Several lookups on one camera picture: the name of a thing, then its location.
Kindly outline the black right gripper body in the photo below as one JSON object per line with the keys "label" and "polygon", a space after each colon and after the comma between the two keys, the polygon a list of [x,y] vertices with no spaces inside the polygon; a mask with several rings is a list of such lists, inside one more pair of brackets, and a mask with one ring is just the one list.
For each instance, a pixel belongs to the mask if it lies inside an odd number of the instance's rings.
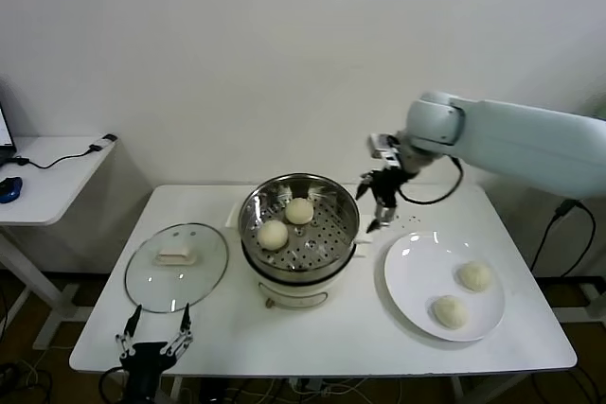
{"label": "black right gripper body", "polygon": [[383,168],[372,170],[367,184],[376,203],[385,208],[396,208],[396,195],[401,186],[410,180],[410,174],[401,168]]}

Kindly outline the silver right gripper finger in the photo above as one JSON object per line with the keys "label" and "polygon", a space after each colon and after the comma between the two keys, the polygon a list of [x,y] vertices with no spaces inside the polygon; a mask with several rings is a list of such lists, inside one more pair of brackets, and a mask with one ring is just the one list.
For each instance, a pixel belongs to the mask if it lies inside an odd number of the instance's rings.
{"label": "silver right gripper finger", "polygon": [[395,207],[386,207],[377,203],[374,211],[374,218],[368,224],[366,232],[372,233],[381,230],[384,227],[388,227],[394,219],[395,213]]}
{"label": "silver right gripper finger", "polygon": [[368,191],[375,196],[376,173],[376,170],[370,170],[369,172],[361,175],[361,181],[356,189],[356,199],[361,199]]}

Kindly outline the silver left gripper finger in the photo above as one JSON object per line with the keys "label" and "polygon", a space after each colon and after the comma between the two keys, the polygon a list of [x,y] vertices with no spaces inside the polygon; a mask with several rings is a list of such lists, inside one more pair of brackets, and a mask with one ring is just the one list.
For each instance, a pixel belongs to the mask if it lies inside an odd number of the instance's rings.
{"label": "silver left gripper finger", "polygon": [[193,342],[189,304],[186,304],[177,334],[168,341],[160,353],[167,357],[181,357]]}
{"label": "silver left gripper finger", "polygon": [[142,306],[138,305],[134,313],[129,317],[121,333],[116,334],[115,341],[119,351],[119,358],[126,359],[134,355],[133,338],[142,312]]}

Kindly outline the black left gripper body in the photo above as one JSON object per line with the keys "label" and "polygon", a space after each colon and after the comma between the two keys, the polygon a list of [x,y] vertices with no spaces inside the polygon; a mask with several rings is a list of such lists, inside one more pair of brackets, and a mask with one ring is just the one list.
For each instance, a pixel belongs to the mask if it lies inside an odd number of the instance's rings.
{"label": "black left gripper body", "polygon": [[128,353],[120,361],[128,376],[121,403],[153,403],[167,369],[167,356],[162,353],[166,345],[166,342],[136,343],[134,353]]}

